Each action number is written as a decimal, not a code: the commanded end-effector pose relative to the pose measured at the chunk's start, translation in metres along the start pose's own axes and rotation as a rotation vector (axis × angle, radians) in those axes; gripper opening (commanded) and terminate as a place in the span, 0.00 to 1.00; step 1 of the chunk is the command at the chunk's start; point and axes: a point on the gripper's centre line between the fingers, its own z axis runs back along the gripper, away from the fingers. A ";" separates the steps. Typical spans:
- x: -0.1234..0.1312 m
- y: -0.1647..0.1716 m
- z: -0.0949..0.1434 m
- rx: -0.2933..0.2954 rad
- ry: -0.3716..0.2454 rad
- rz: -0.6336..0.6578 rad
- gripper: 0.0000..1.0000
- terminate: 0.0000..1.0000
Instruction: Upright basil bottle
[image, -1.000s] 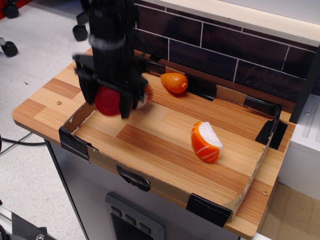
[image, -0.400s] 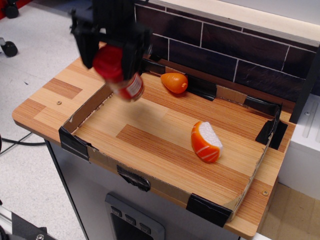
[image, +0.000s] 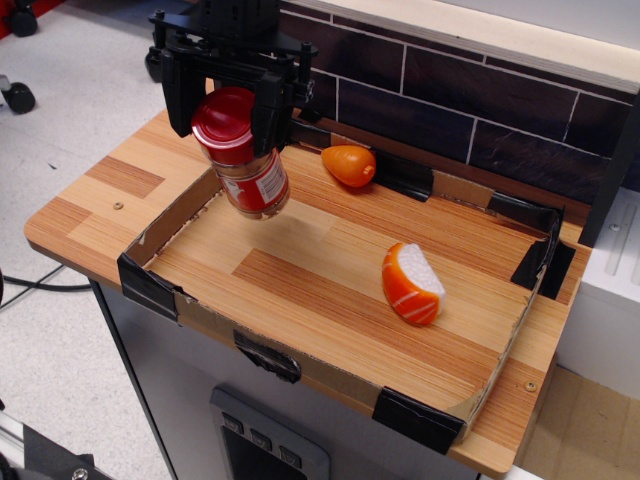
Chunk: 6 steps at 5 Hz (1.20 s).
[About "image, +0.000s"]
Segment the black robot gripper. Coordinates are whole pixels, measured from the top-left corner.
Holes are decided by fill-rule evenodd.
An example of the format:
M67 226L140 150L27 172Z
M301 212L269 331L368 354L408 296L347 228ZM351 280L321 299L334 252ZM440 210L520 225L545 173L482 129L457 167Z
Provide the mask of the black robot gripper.
M313 97L318 49L280 31L279 1L199 1L187 13L149 16L152 47L161 50L161 83L170 125L184 138L206 96L206 80L255 92L251 133L255 157L286 143L292 105Z

